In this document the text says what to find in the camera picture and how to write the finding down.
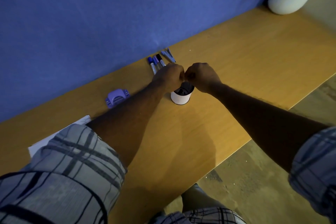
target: plaid shirt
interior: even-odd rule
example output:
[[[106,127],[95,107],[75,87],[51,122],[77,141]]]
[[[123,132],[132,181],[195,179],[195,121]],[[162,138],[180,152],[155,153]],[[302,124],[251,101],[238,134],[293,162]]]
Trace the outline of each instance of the plaid shirt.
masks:
[[[336,128],[310,138],[297,153],[292,187],[334,223]],[[127,170],[90,128],[58,133],[20,172],[0,177],[1,223],[107,223]],[[226,208],[173,213],[156,224],[245,223]]]

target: purple hole punch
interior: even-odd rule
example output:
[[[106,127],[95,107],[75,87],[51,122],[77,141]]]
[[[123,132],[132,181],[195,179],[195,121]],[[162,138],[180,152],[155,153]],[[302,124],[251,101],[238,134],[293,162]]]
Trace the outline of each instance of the purple hole punch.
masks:
[[[123,102],[126,98],[129,98],[131,95],[128,93],[127,90],[117,89],[110,92],[105,99],[107,107],[113,108],[117,104]]]

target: blue wall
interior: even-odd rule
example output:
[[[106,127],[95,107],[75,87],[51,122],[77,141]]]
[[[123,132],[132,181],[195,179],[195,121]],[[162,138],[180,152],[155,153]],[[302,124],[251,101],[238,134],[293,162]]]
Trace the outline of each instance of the blue wall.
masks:
[[[0,0],[0,121],[263,0]]]

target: leg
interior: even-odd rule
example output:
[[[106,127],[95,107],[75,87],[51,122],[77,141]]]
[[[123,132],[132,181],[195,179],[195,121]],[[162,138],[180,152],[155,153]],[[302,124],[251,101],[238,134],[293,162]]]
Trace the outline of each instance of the leg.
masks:
[[[209,197],[199,186],[194,184],[182,195],[183,213],[208,207],[225,207],[219,201]]]

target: white pen holder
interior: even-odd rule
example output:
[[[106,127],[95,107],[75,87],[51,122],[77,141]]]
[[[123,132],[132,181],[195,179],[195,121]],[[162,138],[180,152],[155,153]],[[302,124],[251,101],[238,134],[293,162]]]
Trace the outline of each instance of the white pen holder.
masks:
[[[183,82],[177,90],[170,93],[170,98],[174,103],[184,105],[189,101],[194,88],[189,82]]]

